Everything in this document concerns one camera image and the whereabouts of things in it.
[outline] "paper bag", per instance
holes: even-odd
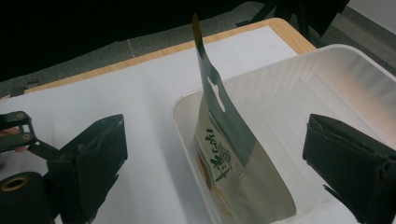
[[[194,141],[221,219],[224,223],[262,224],[295,215],[287,186],[208,59],[196,15],[192,29],[204,88]]]

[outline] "white tabletop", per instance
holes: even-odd
[[[223,79],[297,55],[269,27],[205,45]],[[195,49],[62,87],[0,101],[0,114],[25,111],[36,136],[61,148],[93,122],[123,114],[129,158],[93,223],[210,223],[182,145],[172,108],[201,89]],[[30,152],[5,153],[0,179],[23,171],[47,172]],[[343,205],[335,205],[345,210]],[[355,223],[346,215],[340,220]],[[333,213],[307,223],[333,223]]]

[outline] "plastic bin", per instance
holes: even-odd
[[[302,158],[311,113],[340,119],[396,148],[396,78],[352,47],[331,45],[223,83],[295,201],[296,216],[277,223],[298,223],[338,202]],[[202,94],[198,90],[179,98],[173,122],[213,223],[226,223],[205,184],[192,145]]]

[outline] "gray floor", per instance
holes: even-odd
[[[246,2],[231,12],[200,21],[203,35],[233,29],[238,22],[252,19],[262,6],[262,3]],[[298,29],[295,17],[291,19],[290,24]],[[0,97],[8,95],[14,88],[28,86],[31,82],[46,84],[190,40],[193,40],[193,36],[191,26],[187,24],[168,31],[116,42],[33,74],[0,82]],[[396,75],[396,36],[349,7],[336,16],[324,36],[320,37],[315,31],[310,30],[310,41],[317,48],[330,44],[355,47]]]

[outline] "wooden table edge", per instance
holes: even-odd
[[[255,22],[246,26],[241,26],[234,28],[229,31],[221,32],[215,35],[210,35],[204,37],[204,43],[211,43],[214,41],[219,41],[221,39],[227,38],[229,36],[238,35],[244,32],[256,30],[262,28],[264,26],[271,27],[277,35],[279,35],[297,54],[303,54],[309,52],[311,50],[316,49],[309,41],[307,41],[298,31],[296,31],[290,24],[286,21],[279,18],[272,18],[265,21]],[[161,49],[158,51],[154,51],[152,53],[142,55],[139,57],[135,57],[129,60],[125,60],[120,63],[113,63],[111,65],[94,69],[86,73],[82,73],[79,75],[75,75],[72,77],[67,77],[64,79],[60,79],[48,84],[44,84],[38,87],[34,87],[32,89],[26,90],[24,93],[34,92],[34,91],[42,91],[50,88],[59,87],[62,85],[71,84],[74,82],[78,82],[84,79],[88,79],[91,77],[97,77],[106,73],[110,73],[113,71],[121,70],[126,67],[130,67],[136,64],[144,63],[149,60],[157,59],[172,53],[176,53],[182,51],[184,49],[194,48],[193,41],[189,41],[180,45],[176,45],[167,49]]]

